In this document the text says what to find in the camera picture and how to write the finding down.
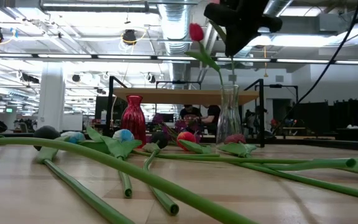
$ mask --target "wooden shelf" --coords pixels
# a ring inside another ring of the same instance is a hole
[[[127,100],[127,95],[142,96],[142,103],[165,103],[182,105],[220,105],[220,90],[168,90],[151,88],[115,88],[114,95]],[[256,98],[257,91],[240,91],[239,104],[246,104]]]

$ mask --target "red glass vase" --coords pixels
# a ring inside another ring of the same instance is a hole
[[[130,130],[136,140],[141,140],[142,145],[139,147],[146,144],[146,122],[140,108],[142,99],[141,96],[127,96],[128,107],[121,118],[121,129]]]

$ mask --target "green stem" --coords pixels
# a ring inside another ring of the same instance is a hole
[[[221,71],[218,71],[218,73],[219,73],[219,79],[221,81],[221,87],[223,87],[222,73],[221,73]]]
[[[148,152],[140,152],[140,151],[136,151],[133,150],[131,153],[135,154],[135,155],[141,155],[141,156],[151,156],[150,153]],[[170,159],[172,157],[172,159],[175,159],[177,156],[179,157],[183,157],[183,156],[187,156],[187,157],[220,157],[220,154],[164,154],[164,153],[160,153],[157,154],[156,157],[159,158],[165,158],[165,159]]]
[[[121,171],[118,171],[118,174],[122,181],[122,192],[124,193],[125,198],[132,198],[132,184],[128,174]]]
[[[235,76],[234,74],[234,60],[233,60],[233,56],[231,57],[231,72],[232,72],[232,75],[233,75],[233,78]]]
[[[154,150],[151,156],[146,160],[143,165],[143,170],[149,171],[149,165],[153,161],[154,157],[158,154],[158,150]],[[155,197],[161,203],[162,207],[170,214],[176,215],[179,212],[179,206],[173,202],[164,192],[154,187],[150,187]]]
[[[148,152],[132,151],[133,154],[142,156],[151,156]],[[303,159],[247,159],[247,158],[231,158],[231,157],[205,157],[205,156],[183,156],[181,154],[172,156],[171,154],[158,154],[156,157],[164,159],[182,159],[190,161],[212,161],[212,162],[249,162],[258,164],[297,164],[301,162],[309,162]]]
[[[135,165],[128,162],[121,161],[113,156],[106,155],[102,152],[89,149],[84,146],[79,146],[69,142],[54,141],[49,139],[40,138],[0,138],[0,146],[6,144],[23,144],[28,146],[43,146],[52,147],[55,149],[61,149],[68,152],[74,152],[81,156],[98,161],[104,165],[117,169],[121,172],[125,172],[133,178],[139,179],[146,184],[155,187],[162,192],[165,192],[172,197],[192,206],[193,208],[211,216],[222,223],[255,223],[252,220],[236,213],[227,208],[220,206],[216,203],[209,201],[193,192],[190,192],[177,184],[167,181],[157,175],[153,175],[150,172],[142,170]]]
[[[96,196],[92,191],[88,190],[82,184],[80,184],[72,176],[66,174],[58,166],[56,166],[52,161],[44,159],[44,164],[52,170],[58,177],[62,179],[67,185],[69,185],[86,203],[93,207],[97,212],[99,212],[109,223],[123,223],[130,224],[134,223],[132,220],[125,217],[123,214],[119,213],[117,210],[113,209],[108,205],[104,200]]]
[[[298,181],[304,184],[309,184],[315,187],[321,187],[324,189],[328,189],[328,190],[333,190],[335,192],[340,192],[343,194],[347,194],[347,195],[351,195],[351,196],[355,196],[358,197],[358,189],[353,189],[350,187],[345,187],[345,186],[341,186],[341,185],[336,185],[336,184],[332,184],[329,182],[325,182],[325,181],[321,181],[321,180],[316,180],[316,179],[312,179],[312,178],[307,178],[307,177],[301,177],[298,175],[293,175],[293,174],[287,174],[284,172],[280,172],[280,171],[275,171],[266,167],[261,167],[261,166],[255,166],[255,165],[251,165],[251,164],[239,164],[239,163],[233,163],[236,166],[241,166],[241,167],[245,167],[248,169],[252,169],[252,170],[257,170],[257,171],[261,171],[261,172],[265,172],[267,174],[272,174],[278,177],[283,177],[286,179],[290,179],[290,180],[294,180],[294,181]]]
[[[322,168],[349,168],[354,167],[355,159],[314,159],[309,162],[302,162],[292,165],[262,165],[273,170],[306,170],[306,169],[322,169]]]

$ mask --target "glass vase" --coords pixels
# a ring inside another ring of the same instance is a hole
[[[219,115],[216,144],[221,144],[233,134],[242,134],[239,114],[239,86],[224,85],[221,88],[221,114]]]
[[[127,96],[128,107],[125,109],[121,118],[121,129],[128,129],[135,139],[141,140],[143,147],[146,144],[146,122],[140,103],[143,97]]]

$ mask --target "wooden tabletop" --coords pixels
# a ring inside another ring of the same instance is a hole
[[[168,147],[166,151],[183,152],[177,147]],[[29,146],[0,147],[0,223],[107,223],[44,165],[36,164],[36,155],[37,151]],[[254,156],[292,159],[358,157],[358,151],[267,145],[254,151]],[[144,156],[131,156],[128,161],[142,167],[145,159]],[[218,223],[181,202],[177,202],[180,207],[177,216],[167,215],[148,186],[133,178],[133,198],[126,199],[122,196],[117,170],[87,158],[59,151],[55,163],[137,224]],[[356,197],[227,163],[156,158],[150,171],[259,223],[358,224]],[[319,169],[295,173],[358,188],[358,174],[350,172]]]
[[[220,90],[169,90],[151,88],[115,88],[114,95],[127,100],[127,95],[142,96],[142,103],[165,103],[181,105],[220,105]],[[239,105],[246,104],[256,98],[257,91],[239,91]]]

